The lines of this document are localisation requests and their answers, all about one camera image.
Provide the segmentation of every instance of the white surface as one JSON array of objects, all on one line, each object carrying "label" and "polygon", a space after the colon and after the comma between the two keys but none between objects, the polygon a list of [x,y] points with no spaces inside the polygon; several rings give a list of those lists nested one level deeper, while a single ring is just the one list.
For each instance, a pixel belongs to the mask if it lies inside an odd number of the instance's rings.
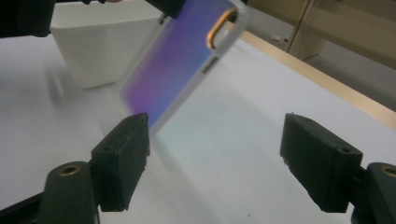
[{"label": "white surface", "polygon": [[56,4],[50,30],[77,84],[117,81],[155,33],[161,11],[144,0]]},{"label": "white surface", "polygon": [[[1,39],[0,67],[2,209],[87,161],[119,119],[111,87],[81,90],[52,36]],[[130,210],[102,223],[350,223],[321,213],[279,157],[287,112],[347,140],[363,166],[396,163],[391,128],[239,41],[152,140]]]}]

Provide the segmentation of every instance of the brass screw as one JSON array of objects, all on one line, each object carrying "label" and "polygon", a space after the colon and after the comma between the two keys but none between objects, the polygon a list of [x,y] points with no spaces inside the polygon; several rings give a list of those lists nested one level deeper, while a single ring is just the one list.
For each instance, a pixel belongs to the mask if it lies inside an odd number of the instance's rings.
[{"label": "brass screw", "polygon": [[80,170],[80,167],[77,165],[71,165],[71,166],[66,166],[62,169],[62,171],[59,173],[60,176],[69,176],[69,175],[74,175],[78,173]]},{"label": "brass screw", "polygon": [[390,166],[383,166],[381,167],[382,172],[386,175],[390,175],[392,177],[396,177],[396,169]]}]

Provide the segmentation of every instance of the white container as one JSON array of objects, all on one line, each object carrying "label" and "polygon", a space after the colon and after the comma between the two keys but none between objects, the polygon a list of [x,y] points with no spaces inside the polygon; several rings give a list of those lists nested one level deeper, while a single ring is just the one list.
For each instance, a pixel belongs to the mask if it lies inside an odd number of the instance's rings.
[{"label": "white container", "polygon": [[161,12],[144,0],[56,4],[50,30],[77,84],[115,82],[156,34]]}]

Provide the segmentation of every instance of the purple gradient phone back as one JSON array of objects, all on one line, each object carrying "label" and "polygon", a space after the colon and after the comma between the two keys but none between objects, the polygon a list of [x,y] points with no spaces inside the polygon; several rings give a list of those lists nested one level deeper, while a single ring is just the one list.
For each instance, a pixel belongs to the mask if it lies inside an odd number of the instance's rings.
[{"label": "purple gradient phone back", "polygon": [[187,0],[122,87],[130,114],[147,112],[151,128],[212,55],[206,36],[230,8],[229,0]]}]

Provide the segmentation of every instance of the iridescent phone case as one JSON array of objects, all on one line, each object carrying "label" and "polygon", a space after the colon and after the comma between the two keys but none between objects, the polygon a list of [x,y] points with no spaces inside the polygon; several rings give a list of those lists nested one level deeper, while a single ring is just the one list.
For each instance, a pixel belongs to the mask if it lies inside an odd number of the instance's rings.
[{"label": "iridescent phone case", "polygon": [[[224,24],[236,16],[223,36]],[[151,48],[120,89],[123,116],[146,112],[153,136],[242,34],[248,10],[239,0],[187,0],[168,19]]]}]

